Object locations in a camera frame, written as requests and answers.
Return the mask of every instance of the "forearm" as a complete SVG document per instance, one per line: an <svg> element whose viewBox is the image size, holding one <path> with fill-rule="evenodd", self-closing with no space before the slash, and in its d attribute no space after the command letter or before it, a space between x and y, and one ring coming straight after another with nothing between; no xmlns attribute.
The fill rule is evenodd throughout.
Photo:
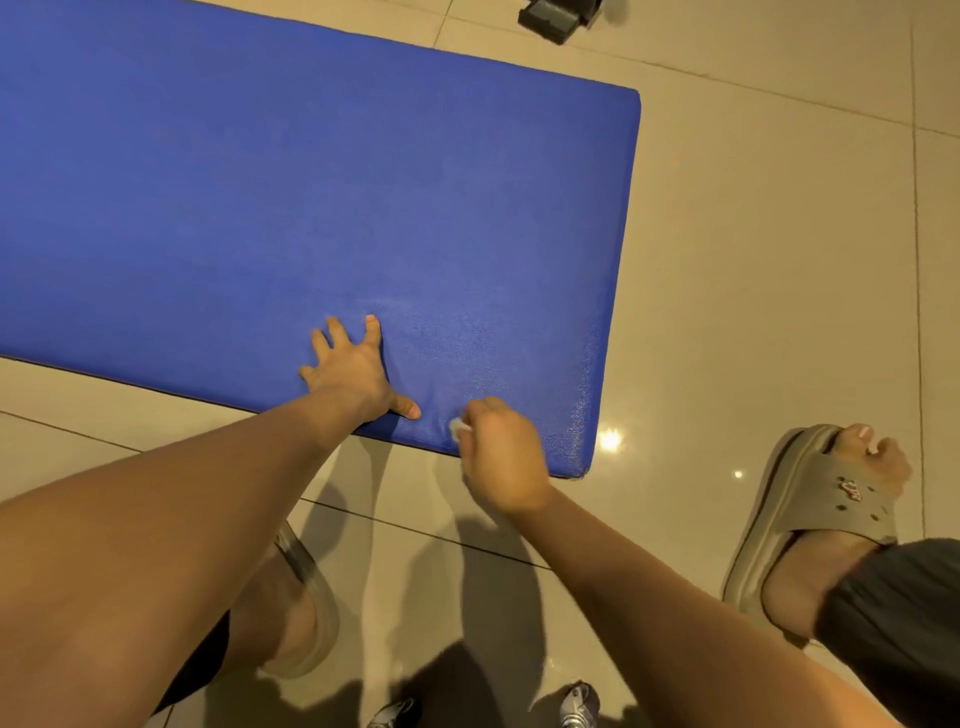
<svg viewBox="0 0 960 728"><path fill-rule="evenodd" d="M656 725L896 725L866 696L682 579L559 491L514 516Z"/></svg>
<svg viewBox="0 0 960 728"><path fill-rule="evenodd" d="M27 690L123 675L158 698L358 425L321 391L0 506L0 672Z"/></svg>

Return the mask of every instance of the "sneaker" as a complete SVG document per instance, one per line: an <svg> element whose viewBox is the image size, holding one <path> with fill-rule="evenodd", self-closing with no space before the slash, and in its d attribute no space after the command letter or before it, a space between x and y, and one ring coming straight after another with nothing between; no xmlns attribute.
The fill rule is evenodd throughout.
<svg viewBox="0 0 960 728"><path fill-rule="evenodd" d="M419 722L420 702L408 697L381 708L367 724L367 728L414 728Z"/></svg>
<svg viewBox="0 0 960 728"><path fill-rule="evenodd" d="M560 706L561 728L596 728L599 718L597 691L589 683L574 683Z"/></svg>

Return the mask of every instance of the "left hand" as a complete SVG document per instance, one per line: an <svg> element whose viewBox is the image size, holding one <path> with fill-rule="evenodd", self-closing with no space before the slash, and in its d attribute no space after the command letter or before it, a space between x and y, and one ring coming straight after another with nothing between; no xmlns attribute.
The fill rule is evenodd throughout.
<svg viewBox="0 0 960 728"><path fill-rule="evenodd" d="M348 398L358 407L360 422L375 420L387 411L418 420L420 408L409 397L399 395L387 381L380 360L380 322L372 314L367 316L367 335L360 344L352 344L347 330L334 316L326 319L330 332L327 342L324 333L315 328L313 349L320 363L316 367L300 367L300 376L311 392L326 390Z"/></svg>

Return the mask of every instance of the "gray clog sandal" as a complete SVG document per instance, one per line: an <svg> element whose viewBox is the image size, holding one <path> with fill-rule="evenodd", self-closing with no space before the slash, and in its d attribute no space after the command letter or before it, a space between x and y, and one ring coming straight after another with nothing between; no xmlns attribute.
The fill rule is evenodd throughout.
<svg viewBox="0 0 960 728"><path fill-rule="evenodd" d="M763 582L794 539L803 531L833 530L882 545L897 542L894 504L886 491L855 463L827 454L840 430L815 425L780 440L724 585L725 602L798 646L805 640L780 630L760 603Z"/></svg>
<svg viewBox="0 0 960 728"><path fill-rule="evenodd" d="M337 600L333 596L330 585L317 568L306 546L297 538L294 529L288 522L284 522L274 540L280 549L283 558L293 570L313 599L317 615L317 628L314 632L314 642L305 655L298 655L296 659L282 663L274 663L263 672L283 680L292 680L302 677L312 671L330 654L333 645L337 642L340 631L340 612L337 609Z"/></svg>

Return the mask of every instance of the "black shorts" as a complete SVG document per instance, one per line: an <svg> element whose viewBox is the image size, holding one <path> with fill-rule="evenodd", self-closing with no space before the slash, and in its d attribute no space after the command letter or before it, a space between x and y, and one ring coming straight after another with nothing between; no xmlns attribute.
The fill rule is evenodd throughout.
<svg viewBox="0 0 960 728"><path fill-rule="evenodd" d="M229 635L227 612L158 711L209 685ZM868 556L829 592L816 636L907 728L960 725L960 542L927 539Z"/></svg>
<svg viewBox="0 0 960 728"><path fill-rule="evenodd" d="M159 713L186 696L209 685L224 663L230 640L230 612L220 617L204 641L187 658L177 677L170 683L154 713Z"/></svg>

